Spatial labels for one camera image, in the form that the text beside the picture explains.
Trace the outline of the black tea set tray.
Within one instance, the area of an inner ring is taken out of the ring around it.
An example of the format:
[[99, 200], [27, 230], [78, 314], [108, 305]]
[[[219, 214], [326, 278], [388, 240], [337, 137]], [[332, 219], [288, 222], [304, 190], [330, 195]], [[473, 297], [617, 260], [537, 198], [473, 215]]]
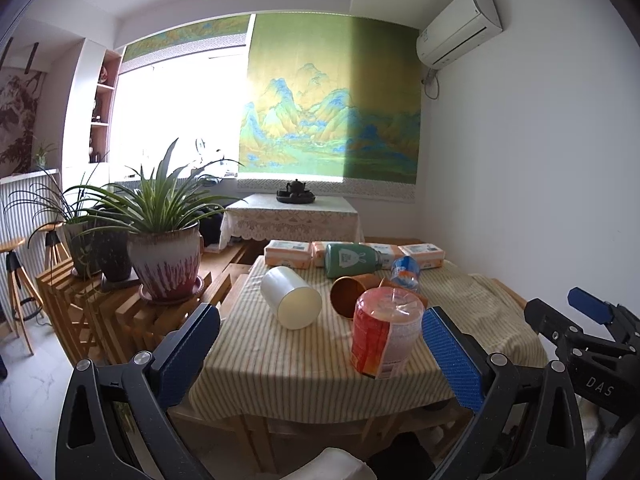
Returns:
[[295, 179], [288, 182], [282, 190], [277, 190], [276, 199], [279, 203], [306, 205], [312, 204], [316, 200], [316, 196], [306, 188], [305, 182]]

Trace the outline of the white radiator cover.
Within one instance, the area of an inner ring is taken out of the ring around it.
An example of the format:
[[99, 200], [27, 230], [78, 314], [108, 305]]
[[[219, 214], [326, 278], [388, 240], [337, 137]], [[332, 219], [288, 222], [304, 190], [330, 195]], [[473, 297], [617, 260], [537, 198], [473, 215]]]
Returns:
[[[60, 180], [57, 169], [39, 170], [28, 174], [14, 174], [1, 179], [1, 241], [10, 242], [14, 238], [24, 237], [27, 240], [35, 229], [53, 219], [52, 214], [43, 211], [34, 204], [23, 204], [9, 207], [12, 200], [23, 198], [24, 192], [35, 192], [50, 197], [41, 185], [48, 186], [50, 178]], [[29, 277], [35, 277], [44, 270], [44, 235], [39, 233], [32, 238], [29, 245], [17, 248], [17, 257]]]

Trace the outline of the dark potted plant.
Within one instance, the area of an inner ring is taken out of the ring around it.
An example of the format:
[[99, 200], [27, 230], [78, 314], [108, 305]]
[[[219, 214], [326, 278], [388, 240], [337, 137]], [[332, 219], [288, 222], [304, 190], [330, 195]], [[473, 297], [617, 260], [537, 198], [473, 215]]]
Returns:
[[113, 208], [93, 194], [92, 178], [88, 172], [63, 188], [58, 176], [43, 170], [38, 182], [9, 194], [6, 210], [32, 207], [40, 228], [59, 224], [81, 278], [101, 273], [109, 283], [126, 282], [132, 272], [127, 235], [115, 229]]

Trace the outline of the cream white cup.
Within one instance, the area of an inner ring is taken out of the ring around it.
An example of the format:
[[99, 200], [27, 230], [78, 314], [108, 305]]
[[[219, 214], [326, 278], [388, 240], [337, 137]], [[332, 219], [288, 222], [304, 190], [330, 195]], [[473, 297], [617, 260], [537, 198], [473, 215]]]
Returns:
[[272, 314], [287, 330], [309, 326], [322, 310], [318, 290], [286, 266], [275, 266], [262, 277], [260, 293]]

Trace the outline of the green rabbit logo bottle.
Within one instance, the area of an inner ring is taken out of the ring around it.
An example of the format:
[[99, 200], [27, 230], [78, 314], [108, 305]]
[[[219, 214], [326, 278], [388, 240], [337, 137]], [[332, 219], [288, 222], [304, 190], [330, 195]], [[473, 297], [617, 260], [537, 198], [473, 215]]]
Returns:
[[329, 243], [324, 253], [324, 270], [331, 280], [343, 276], [373, 273], [382, 268], [382, 257], [373, 248], [354, 243]]

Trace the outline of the orange tissue pack middle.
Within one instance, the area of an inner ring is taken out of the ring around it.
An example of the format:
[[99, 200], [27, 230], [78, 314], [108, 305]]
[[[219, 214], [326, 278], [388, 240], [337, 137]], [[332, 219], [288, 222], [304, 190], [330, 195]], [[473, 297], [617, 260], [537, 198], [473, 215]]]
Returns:
[[356, 264], [374, 264], [382, 269], [404, 254], [397, 245], [376, 243], [312, 242], [312, 258], [316, 266], [342, 266], [349, 268]]

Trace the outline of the red labelled plastic cup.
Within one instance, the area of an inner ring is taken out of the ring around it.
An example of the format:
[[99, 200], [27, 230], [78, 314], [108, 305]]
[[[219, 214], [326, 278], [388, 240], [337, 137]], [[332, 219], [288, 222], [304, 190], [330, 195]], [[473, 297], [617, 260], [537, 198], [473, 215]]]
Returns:
[[352, 367], [373, 379], [398, 377], [421, 333], [421, 299], [399, 287], [378, 287], [357, 300], [352, 324]]

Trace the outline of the wooden bar stool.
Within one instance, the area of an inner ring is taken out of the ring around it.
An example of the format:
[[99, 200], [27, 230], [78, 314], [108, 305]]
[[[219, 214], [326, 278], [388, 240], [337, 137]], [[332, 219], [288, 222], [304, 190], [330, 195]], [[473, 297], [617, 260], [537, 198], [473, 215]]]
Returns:
[[[16, 323], [16, 334], [24, 336], [29, 354], [33, 356], [35, 349], [27, 331], [26, 321], [42, 312], [43, 301], [17, 253], [17, 249], [25, 243], [25, 237], [15, 237], [8, 242], [2, 242], [1, 255], [6, 257], [6, 284], [8, 284], [12, 316]], [[30, 302], [36, 305], [36, 313], [24, 315], [23, 307]]]

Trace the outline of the wooden slatted plant stand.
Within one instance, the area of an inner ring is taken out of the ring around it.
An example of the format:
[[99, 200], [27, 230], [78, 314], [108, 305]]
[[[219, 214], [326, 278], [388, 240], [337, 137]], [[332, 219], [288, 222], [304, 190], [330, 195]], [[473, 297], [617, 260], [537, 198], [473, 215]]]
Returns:
[[108, 364], [129, 361], [139, 350], [155, 349], [186, 322], [202, 302], [230, 311], [250, 266], [264, 252], [262, 240], [242, 240], [201, 261], [201, 289], [181, 304], [162, 306], [143, 299], [138, 285], [104, 292], [96, 276], [83, 281], [67, 259], [37, 276], [44, 310], [67, 359], [90, 358]]

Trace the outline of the striped beige tablecloth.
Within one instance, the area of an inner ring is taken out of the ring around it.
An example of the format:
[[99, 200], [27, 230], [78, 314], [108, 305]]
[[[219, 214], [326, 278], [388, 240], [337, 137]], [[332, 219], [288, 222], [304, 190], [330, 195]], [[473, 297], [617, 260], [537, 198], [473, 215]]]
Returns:
[[[357, 373], [350, 364], [352, 322], [334, 312], [328, 299], [331, 282], [320, 268], [299, 273], [323, 298], [318, 318], [302, 330], [284, 328], [260, 292], [267, 271], [264, 260], [257, 259], [189, 391], [198, 416], [210, 422], [253, 415], [337, 424], [452, 398], [423, 341], [414, 345], [395, 378]], [[501, 352], [518, 365], [546, 365], [547, 353], [522, 309], [491, 280], [477, 281], [445, 262], [421, 273], [420, 292], [486, 352]]]

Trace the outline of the orange plastic cup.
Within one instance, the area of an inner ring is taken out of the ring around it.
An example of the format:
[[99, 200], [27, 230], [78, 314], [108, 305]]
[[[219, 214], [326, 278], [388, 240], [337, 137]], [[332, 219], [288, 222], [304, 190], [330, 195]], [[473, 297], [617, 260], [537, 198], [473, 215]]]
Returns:
[[411, 292], [420, 299], [425, 309], [428, 308], [426, 297], [415, 290], [394, 283], [389, 278], [381, 278], [373, 273], [343, 276], [335, 280], [329, 293], [330, 304], [338, 315], [343, 318], [353, 318], [358, 298], [367, 290], [380, 287], [393, 287]]

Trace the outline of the wall shelf with items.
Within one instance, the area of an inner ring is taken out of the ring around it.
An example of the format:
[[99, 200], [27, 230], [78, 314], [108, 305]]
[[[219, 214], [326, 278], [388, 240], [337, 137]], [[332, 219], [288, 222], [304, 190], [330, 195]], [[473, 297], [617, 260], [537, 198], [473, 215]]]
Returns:
[[94, 109], [90, 122], [89, 162], [106, 162], [110, 150], [111, 122], [122, 55], [106, 50], [96, 83]]

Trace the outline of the orange tissue pack right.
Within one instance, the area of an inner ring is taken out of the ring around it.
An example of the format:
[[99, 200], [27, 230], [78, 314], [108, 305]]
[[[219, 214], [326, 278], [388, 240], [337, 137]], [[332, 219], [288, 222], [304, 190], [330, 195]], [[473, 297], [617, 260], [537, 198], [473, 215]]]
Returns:
[[416, 260], [421, 270], [440, 268], [446, 257], [446, 252], [431, 243], [400, 245], [399, 249]]

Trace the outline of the white lace tablecloth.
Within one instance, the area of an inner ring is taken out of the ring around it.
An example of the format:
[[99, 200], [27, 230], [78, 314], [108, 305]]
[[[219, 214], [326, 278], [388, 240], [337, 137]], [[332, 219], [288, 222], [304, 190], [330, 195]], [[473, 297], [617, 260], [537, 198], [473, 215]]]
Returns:
[[233, 237], [242, 240], [362, 243], [358, 211], [341, 196], [317, 196], [313, 203], [295, 205], [277, 201], [273, 194], [250, 194], [224, 211], [219, 248]]

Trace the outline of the orange tissue pack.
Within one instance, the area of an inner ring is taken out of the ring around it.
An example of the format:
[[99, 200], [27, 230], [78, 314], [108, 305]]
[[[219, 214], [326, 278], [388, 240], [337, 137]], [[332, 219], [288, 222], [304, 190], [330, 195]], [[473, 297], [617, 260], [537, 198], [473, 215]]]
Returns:
[[267, 266], [287, 266], [306, 270], [311, 267], [311, 244], [294, 240], [270, 240], [264, 249]]
[[446, 257], [446, 252], [431, 243], [400, 245], [399, 249], [416, 260], [421, 270], [440, 268]]
[[374, 264], [382, 269], [404, 254], [397, 245], [376, 243], [312, 242], [312, 258], [316, 266], [342, 266], [349, 268], [356, 264]]

